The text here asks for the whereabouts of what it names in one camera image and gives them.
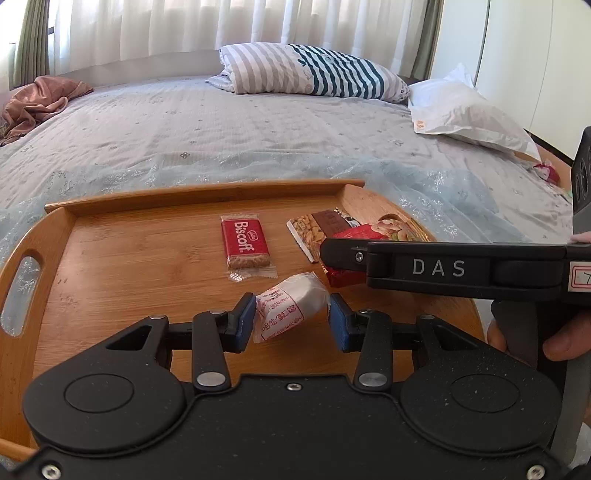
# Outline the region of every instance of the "finger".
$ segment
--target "finger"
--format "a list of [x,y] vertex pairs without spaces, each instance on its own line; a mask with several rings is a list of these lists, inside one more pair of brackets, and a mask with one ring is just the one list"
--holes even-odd
[[501,332],[496,320],[493,320],[488,326],[486,340],[490,346],[496,348],[497,350],[500,350],[501,352],[507,351],[507,341],[505,340],[505,335],[503,335],[503,332]]
[[559,362],[591,351],[591,313],[581,312],[544,342],[544,354]]
[[570,236],[571,242],[580,242],[582,244],[591,244],[591,232],[576,233]]

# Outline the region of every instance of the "striped pillow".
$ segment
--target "striped pillow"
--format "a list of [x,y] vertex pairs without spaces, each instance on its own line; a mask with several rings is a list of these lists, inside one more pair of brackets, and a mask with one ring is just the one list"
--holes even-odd
[[239,43],[220,49],[220,75],[207,81],[234,93],[306,93],[402,102],[408,86],[369,60],[325,48]]

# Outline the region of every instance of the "blue gripper pad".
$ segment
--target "blue gripper pad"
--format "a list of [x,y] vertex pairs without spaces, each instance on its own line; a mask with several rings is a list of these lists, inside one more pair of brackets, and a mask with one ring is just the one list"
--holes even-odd
[[236,350],[243,352],[248,344],[248,339],[251,337],[252,324],[254,322],[256,313],[256,296],[252,295],[248,304],[243,309],[242,314],[238,318],[238,329],[236,331]]
[[347,332],[347,320],[340,302],[333,296],[329,303],[329,325],[337,348],[344,352],[349,350],[349,333]]

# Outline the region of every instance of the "red candy wrapper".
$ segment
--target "red candy wrapper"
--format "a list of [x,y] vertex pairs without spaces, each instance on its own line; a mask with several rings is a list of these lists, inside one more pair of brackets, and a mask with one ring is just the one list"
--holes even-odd
[[223,215],[222,236],[231,280],[277,278],[277,269],[271,261],[258,215]]
[[[365,238],[367,240],[386,240],[387,237],[381,233],[372,230],[370,224],[359,225],[349,228],[344,232],[339,232],[333,235],[333,238]],[[365,272],[357,272],[355,270],[343,270],[341,268],[332,268],[322,265],[329,285],[333,288],[342,288],[349,285],[357,285],[365,283]]]
[[[417,238],[410,228],[398,218],[382,218],[375,224],[366,223],[343,232],[335,233],[333,238],[362,238],[365,240],[395,240],[395,241],[417,241]],[[329,285],[333,288],[347,287],[365,283],[365,272],[354,270],[343,270],[322,265]]]

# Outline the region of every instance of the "wooden tray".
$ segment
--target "wooden tray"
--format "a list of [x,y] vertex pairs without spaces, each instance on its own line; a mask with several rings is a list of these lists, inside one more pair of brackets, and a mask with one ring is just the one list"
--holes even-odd
[[[342,207],[362,223],[387,213],[408,215],[360,180],[261,181],[121,193],[46,206],[0,272],[0,311],[23,257],[41,265],[22,334],[0,329],[0,453],[21,460],[34,446],[20,411],[32,378],[151,314],[189,321],[213,308],[229,310],[246,291],[260,293],[289,275],[315,271],[286,222],[303,213]],[[233,283],[225,276],[220,215],[258,213],[278,279]],[[433,237],[423,230],[426,237]],[[371,306],[413,322],[438,315],[483,338],[471,300],[352,286],[339,290],[354,308]],[[226,354],[236,382],[243,372],[354,372],[357,355],[340,353],[326,313],[241,355]],[[413,371],[409,352],[395,352],[396,380]],[[172,372],[190,381],[190,352],[174,353]]]

